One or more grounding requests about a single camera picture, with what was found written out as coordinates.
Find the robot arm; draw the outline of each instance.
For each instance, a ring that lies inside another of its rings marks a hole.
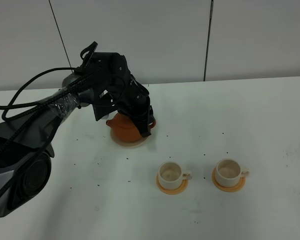
[[[142,137],[151,134],[155,119],[149,92],[130,73],[123,55],[95,52],[96,47],[93,42],[81,52],[82,65],[54,95],[10,118],[5,110],[0,123],[0,217],[44,188],[55,156],[51,140],[75,108],[92,105],[96,121],[118,111],[130,117]]]

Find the clear tape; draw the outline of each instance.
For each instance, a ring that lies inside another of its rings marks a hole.
[[[64,91],[66,87],[57,91],[52,96],[49,96],[45,99],[40,100],[40,102],[45,102],[48,99],[53,98],[54,96],[60,94]],[[79,96],[75,93],[69,93],[64,97],[59,98],[58,100],[50,103],[48,107],[60,118],[62,118],[62,123],[69,117],[69,115],[79,106]]]

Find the white teacup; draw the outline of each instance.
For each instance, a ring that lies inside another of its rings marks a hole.
[[[215,167],[214,177],[218,184],[226,188],[237,185],[240,178],[249,175],[248,169],[242,169],[240,164],[233,159],[222,159]]]
[[[158,181],[159,184],[167,190],[174,190],[180,187],[182,181],[191,179],[191,171],[184,171],[179,164],[173,161],[164,162],[159,167]]]

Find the orange teapot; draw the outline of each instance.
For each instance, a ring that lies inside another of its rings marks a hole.
[[[112,128],[113,134],[123,142],[133,143],[142,138],[131,119],[121,113],[117,113],[113,119],[107,120],[105,124]],[[155,125],[156,121],[150,125],[150,128],[152,129]]]

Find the table surface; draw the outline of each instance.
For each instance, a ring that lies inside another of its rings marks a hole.
[[[122,148],[91,106],[75,110],[52,141],[46,187],[0,218],[0,239],[300,240],[300,77],[147,88],[157,125],[146,144]],[[55,91],[26,90],[18,102]],[[0,91],[0,105],[14,93]],[[250,169],[239,192],[212,183],[224,158]],[[166,161],[192,171],[181,194],[156,186]]]

